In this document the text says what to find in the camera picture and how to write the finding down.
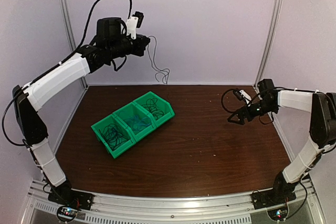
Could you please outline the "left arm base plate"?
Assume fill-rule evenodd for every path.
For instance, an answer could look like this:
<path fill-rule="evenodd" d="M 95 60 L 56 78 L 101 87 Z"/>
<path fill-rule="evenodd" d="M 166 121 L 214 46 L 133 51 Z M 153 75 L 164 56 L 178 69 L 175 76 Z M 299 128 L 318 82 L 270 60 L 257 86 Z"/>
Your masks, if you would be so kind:
<path fill-rule="evenodd" d="M 73 209 L 90 210 L 93 194 L 72 190 L 68 187 L 52 188 L 48 200 Z"/>

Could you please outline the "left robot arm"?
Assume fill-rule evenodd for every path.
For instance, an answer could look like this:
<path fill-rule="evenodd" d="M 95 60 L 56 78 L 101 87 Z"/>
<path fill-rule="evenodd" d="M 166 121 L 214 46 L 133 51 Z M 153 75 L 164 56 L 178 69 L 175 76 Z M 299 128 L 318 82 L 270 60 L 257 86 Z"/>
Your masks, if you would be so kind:
<path fill-rule="evenodd" d="M 24 136 L 21 146 L 28 148 L 51 186 L 51 194 L 64 205 L 76 197 L 48 142 L 48 132 L 38 111 L 64 88 L 104 65 L 114 66 L 116 58 L 142 57 L 149 37 L 137 33 L 143 18 L 135 13 L 127 21 L 119 17 L 97 21 L 96 35 L 88 45 L 80 44 L 66 59 L 28 84 L 16 86 L 10 104 Z"/>

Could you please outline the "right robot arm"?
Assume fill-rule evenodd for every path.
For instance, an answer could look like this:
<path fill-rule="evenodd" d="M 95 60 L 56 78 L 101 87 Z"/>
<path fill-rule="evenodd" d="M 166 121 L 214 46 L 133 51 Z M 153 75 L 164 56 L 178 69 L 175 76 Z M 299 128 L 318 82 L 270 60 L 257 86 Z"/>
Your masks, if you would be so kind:
<path fill-rule="evenodd" d="M 314 169 L 323 155 L 335 148 L 335 93 L 319 90 L 300 90 L 277 87 L 272 79 L 263 79 L 257 84 L 257 94 L 251 97 L 243 89 L 229 89 L 239 101 L 241 108 L 226 109 L 228 122 L 244 125 L 255 118 L 269 114 L 280 114 L 288 122 L 287 138 L 297 138 L 302 149 L 275 178 L 269 192 L 272 203 L 279 204 L 293 192 L 296 185 Z"/>

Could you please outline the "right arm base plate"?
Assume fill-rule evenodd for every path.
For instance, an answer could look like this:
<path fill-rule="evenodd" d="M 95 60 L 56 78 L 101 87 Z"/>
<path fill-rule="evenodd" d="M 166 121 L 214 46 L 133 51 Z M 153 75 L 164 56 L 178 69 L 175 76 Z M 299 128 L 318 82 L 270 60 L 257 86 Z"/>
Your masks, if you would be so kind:
<path fill-rule="evenodd" d="M 295 199 L 295 193 L 290 193 L 285 196 L 274 196 L 272 189 L 266 191 L 254 190 L 251 194 L 251 201 L 254 205 L 255 210 L 285 204 L 286 202 Z"/>

